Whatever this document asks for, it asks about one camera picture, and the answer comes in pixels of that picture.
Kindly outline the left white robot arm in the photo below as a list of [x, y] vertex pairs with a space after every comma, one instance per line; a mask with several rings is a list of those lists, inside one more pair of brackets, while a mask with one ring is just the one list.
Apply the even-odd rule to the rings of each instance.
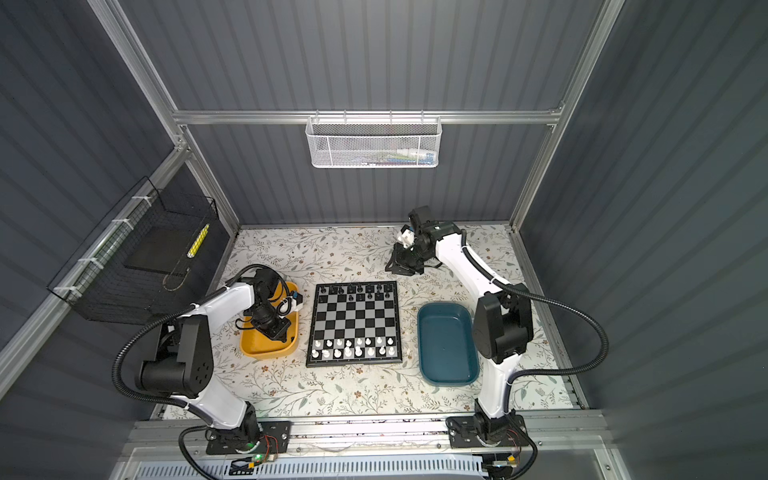
[[182, 408], [215, 430], [256, 436], [254, 407], [215, 374], [212, 335], [232, 323], [285, 344], [295, 324], [291, 317], [302, 303], [302, 294], [274, 269], [245, 267], [182, 313], [142, 328], [139, 337], [156, 336], [157, 343], [155, 353], [138, 368], [134, 392], [150, 402]]

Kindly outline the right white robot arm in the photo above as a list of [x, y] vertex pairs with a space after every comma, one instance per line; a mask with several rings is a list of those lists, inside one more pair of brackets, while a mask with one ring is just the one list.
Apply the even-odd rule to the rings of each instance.
[[474, 423], [477, 434], [488, 438], [510, 422], [508, 381], [533, 339], [531, 302], [501, 287], [505, 279], [471, 248], [466, 232], [455, 223], [434, 219], [427, 206], [411, 210], [408, 218], [385, 271], [421, 275], [426, 262], [435, 259], [447, 266], [477, 300], [472, 339], [486, 366]]

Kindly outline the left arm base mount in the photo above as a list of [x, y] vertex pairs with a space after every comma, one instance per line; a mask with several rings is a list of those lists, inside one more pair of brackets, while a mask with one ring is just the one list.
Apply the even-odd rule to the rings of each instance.
[[208, 428], [205, 432], [207, 455], [282, 454], [287, 452], [292, 423], [260, 421], [248, 427], [223, 430]]

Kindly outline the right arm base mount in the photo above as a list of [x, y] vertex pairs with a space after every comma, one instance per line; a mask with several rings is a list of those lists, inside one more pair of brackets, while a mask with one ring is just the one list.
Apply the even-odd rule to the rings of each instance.
[[450, 446], [454, 449], [519, 449], [530, 445], [525, 421], [516, 413], [496, 419], [487, 419], [481, 413], [451, 416], [445, 424]]

